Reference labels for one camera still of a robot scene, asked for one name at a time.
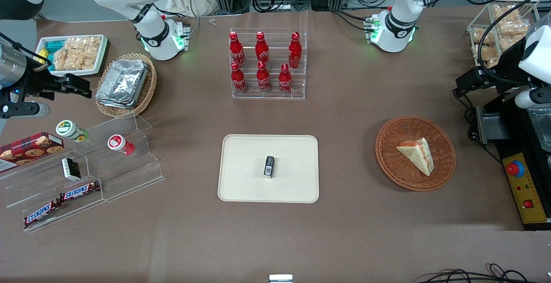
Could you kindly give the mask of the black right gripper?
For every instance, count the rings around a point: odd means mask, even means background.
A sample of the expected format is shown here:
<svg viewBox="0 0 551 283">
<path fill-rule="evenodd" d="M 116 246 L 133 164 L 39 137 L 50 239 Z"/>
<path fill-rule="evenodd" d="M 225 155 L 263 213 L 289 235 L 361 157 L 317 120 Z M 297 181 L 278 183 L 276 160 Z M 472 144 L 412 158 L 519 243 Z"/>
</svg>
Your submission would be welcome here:
<svg viewBox="0 0 551 283">
<path fill-rule="evenodd" d="M 52 75 L 48 69 L 35 71 L 34 69 L 38 67 L 38 62 L 27 59 L 22 77 L 9 87 L 9 93 L 21 95 L 20 101 L 29 95 L 54 100 L 55 93 L 69 94 L 70 90 L 67 87 L 70 87 L 73 94 L 91 99 L 89 81 L 74 74 L 57 77 Z"/>
</svg>

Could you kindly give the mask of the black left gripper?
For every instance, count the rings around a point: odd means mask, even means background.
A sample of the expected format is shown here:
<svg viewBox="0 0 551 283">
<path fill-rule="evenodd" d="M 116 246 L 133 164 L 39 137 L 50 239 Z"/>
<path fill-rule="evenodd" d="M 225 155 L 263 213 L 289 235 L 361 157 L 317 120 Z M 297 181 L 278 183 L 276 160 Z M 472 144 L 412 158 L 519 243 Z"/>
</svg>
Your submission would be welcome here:
<svg viewBox="0 0 551 283">
<path fill-rule="evenodd" d="M 522 38 L 500 56 L 498 64 L 493 68 L 481 63 L 480 68 L 472 68 L 457 77 L 453 97 L 462 98 L 469 93 L 493 87 L 498 89 L 498 93 L 503 93 L 514 87 L 531 85 L 531 75 L 518 66 L 525 53 L 525 46 L 526 38 Z"/>
</svg>

